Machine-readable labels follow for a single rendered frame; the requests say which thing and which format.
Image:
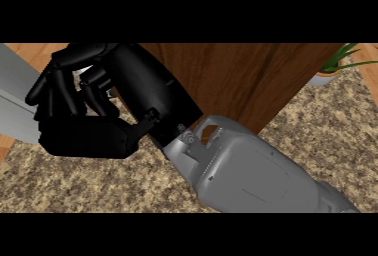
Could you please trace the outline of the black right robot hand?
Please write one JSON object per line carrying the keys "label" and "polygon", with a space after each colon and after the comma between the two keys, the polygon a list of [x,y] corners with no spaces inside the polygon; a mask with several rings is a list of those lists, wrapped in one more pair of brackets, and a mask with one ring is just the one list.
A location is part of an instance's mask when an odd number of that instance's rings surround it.
{"label": "black right robot hand", "polygon": [[73,43],[52,53],[26,97],[39,143],[64,157],[125,159],[151,136],[167,146],[203,111],[178,78],[136,43]]}

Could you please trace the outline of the flat grey panel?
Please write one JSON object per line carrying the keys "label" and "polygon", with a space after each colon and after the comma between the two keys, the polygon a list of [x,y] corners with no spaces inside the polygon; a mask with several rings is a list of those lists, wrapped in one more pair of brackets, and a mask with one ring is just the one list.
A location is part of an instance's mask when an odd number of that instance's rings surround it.
{"label": "flat grey panel", "polygon": [[26,103],[27,93],[39,78],[39,71],[0,43],[0,134],[26,143],[39,143],[36,106]]}

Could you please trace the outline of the green plant in white pot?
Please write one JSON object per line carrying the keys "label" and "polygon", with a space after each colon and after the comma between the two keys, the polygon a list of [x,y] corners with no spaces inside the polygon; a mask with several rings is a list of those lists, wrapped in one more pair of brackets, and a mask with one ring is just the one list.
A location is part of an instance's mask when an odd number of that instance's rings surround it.
{"label": "green plant in white pot", "polygon": [[368,64],[378,64],[378,60],[368,60],[352,64],[343,64],[345,58],[353,53],[359,52],[356,46],[356,43],[348,43],[342,46],[328,61],[322,64],[315,76],[309,80],[308,84],[311,86],[327,85],[337,78],[340,72],[348,68]]}

